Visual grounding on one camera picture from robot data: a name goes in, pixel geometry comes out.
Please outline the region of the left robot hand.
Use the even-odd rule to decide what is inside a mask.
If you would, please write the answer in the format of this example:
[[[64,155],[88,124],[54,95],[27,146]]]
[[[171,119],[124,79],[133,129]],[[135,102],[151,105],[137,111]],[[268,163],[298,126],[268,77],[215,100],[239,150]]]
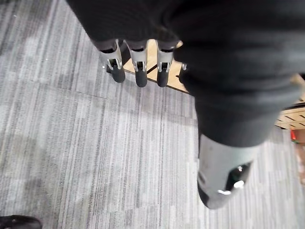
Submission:
[[[165,60],[186,65],[180,82],[198,120],[197,187],[206,207],[224,206],[247,181],[260,145],[301,87],[302,0],[70,0],[92,43],[114,59],[114,39],[155,39]]]

